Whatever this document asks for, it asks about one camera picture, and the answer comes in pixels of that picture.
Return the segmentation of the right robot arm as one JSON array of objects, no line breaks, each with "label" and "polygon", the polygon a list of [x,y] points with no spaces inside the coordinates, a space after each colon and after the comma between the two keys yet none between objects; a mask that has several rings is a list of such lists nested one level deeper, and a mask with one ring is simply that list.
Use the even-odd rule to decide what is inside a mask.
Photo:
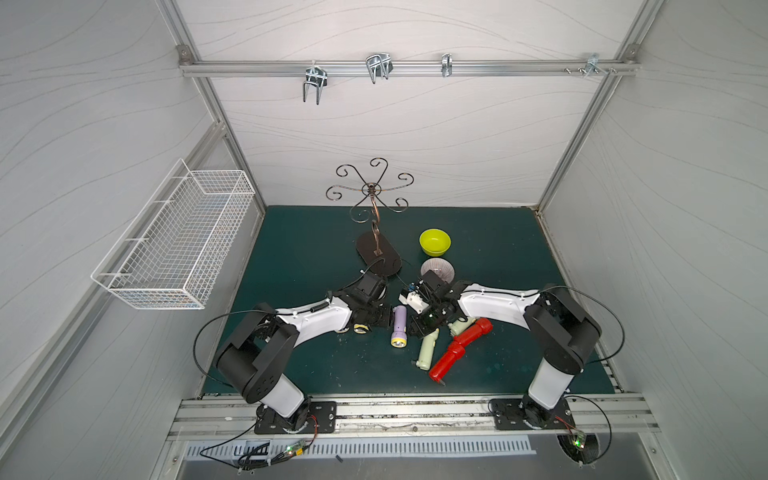
[{"label": "right robot arm", "polygon": [[454,337],[429,370],[430,378],[437,383],[444,380],[469,345],[492,331],[493,321],[529,331],[542,360],[522,398],[498,414],[503,421],[522,423],[534,430],[551,425],[566,390],[583,372],[602,335],[598,322],[565,286],[515,291],[469,281],[448,284],[428,271],[418,282],[403,288],[398,300],[413,314],[409,333],[421,338],[450,320],[474,320]]}]

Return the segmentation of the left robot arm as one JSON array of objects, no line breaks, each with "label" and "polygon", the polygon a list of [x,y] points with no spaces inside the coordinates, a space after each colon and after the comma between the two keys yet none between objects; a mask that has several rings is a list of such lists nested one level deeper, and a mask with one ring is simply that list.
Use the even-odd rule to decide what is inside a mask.
[{"label": "left robot arm", "polygon": [[213,367],[246,403],[258,403],[273,425],[300,432],[310,420],[311,400],[285,375],[294,349],[326,333],[388,325],[386,290],[384,278],[363,273],[313,304],[293,309],[259,304],[218,348]]}]

